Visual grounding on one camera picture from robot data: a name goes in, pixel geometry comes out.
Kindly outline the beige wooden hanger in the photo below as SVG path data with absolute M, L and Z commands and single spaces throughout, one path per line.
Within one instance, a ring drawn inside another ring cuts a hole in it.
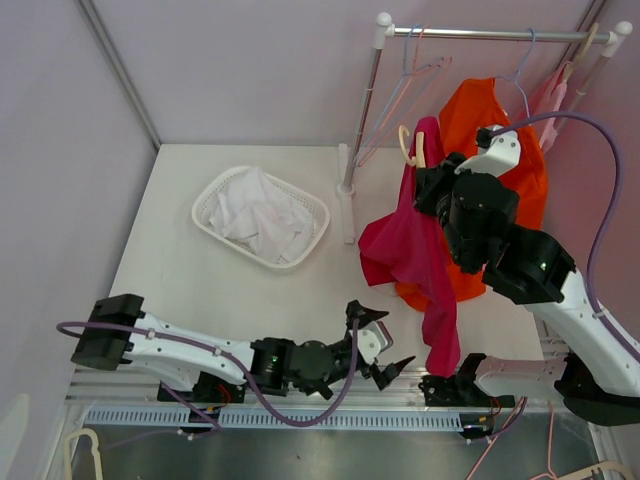
M 414 153 L 411 153 L 411 149 L 405 144 L 405 138 L 408 136 L 409 129 L 404 125 L 400 125 L 398 128 L 398 142 L 405 163 L 409 167 L 423 169 L 426 167 L 426 157 L 424 153 L 425 134 L 422 131 L 415 134 L 413 140 Z

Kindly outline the magenta t shirt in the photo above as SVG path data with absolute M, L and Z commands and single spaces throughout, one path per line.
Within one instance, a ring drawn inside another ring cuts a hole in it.
M 433 375 L 449 377 L 460 360 L 457 301 L 447 271 L 448 253 L 436 218 L 414 208 L 417 169 L 405 166 L 396 210 L 368 224 L 359 241 L 368 285 L 412 284 L 427 300 L 421 326 Z

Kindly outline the white t shirt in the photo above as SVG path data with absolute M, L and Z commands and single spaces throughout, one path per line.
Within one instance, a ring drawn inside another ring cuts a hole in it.
M 266 262 L 294 262 L 311 243 L 312 214 L 259 167 L 234 177 L 214 198 L 209 223 L 216 234 Z

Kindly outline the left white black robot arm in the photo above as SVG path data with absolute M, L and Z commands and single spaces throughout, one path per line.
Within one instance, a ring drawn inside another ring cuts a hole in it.
M 284 397 L 295 389 L 330 399 L 332 385 L 353 374 L 384 390 L 413 360 L 379 366 L 379 355 L 393 344 L 382 321 L 386 314 L 358 301 L 348 303 L 345 335 L 332 344 L 274 337 L 221 339 L 178 328 L 142 306 L 142 297 L 135 294 L 97 301 L 76 336 L 72 363 L 101 371 L 128 365 L 191 402 L 205 403 L 235 402 L 232 388 L 248 385 L 264 395 Z

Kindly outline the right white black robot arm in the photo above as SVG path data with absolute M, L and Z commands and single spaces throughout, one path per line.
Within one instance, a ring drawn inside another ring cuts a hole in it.
M 579 418 L 614 427 L 639 421 L 639 370 L 588 301 L 575 261 L 551 235 L 516 222 L 519 194 L 489 173 L 462 168 L 452 154 L 415 173 L 414 206 L 443 230 L 454 263 L 479 273 L 495 293 L 543 319 L 569 353 L 506 360 L 472 353 L 448 383 L 466 404 L 486 397 L 559 400 Z

